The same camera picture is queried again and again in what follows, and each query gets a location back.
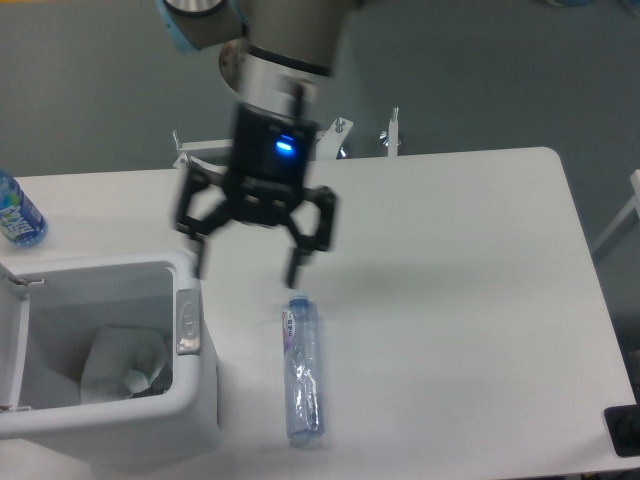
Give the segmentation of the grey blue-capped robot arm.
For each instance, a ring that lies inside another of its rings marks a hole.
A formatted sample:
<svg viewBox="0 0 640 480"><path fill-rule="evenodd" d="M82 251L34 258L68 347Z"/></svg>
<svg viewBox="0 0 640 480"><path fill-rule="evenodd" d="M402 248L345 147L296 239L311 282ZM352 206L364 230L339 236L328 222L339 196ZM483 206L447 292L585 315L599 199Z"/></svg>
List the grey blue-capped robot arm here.
<svg viewBox="0 0 640 480"><path fill-rule="evenodd" d="M239 101L223 172L189 160L175 228L204 257L207 238L230 221L283 226L295 243L285 277L331 247L336 194L305 186L318 124L313 105L332 74L353 1L159 1L181 50L238 40Z"/></svg>

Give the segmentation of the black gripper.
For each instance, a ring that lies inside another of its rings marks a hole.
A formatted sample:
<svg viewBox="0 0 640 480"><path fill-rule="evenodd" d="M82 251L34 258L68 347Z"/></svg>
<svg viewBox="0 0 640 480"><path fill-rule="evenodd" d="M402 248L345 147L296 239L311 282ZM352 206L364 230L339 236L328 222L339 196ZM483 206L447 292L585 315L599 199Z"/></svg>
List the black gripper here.
<svg viewBox="0 0 640 480"><path fill-rule="evenodd" d="M173 223L195 254L195 277L202 278L208 238L231 218L263 226L282 224L288 230L294 242L284 277L288 288L296 287L298 270L315 252L331 249L336 193L328 186L303 189L316 133L314 121L242 104L226 173L197 163L186 167ZM223 199L197 213L195 201L210 188L222 191L223 180ZM315 226L308 234L301 232L291 213L302 200L317 209Z"/></svg>

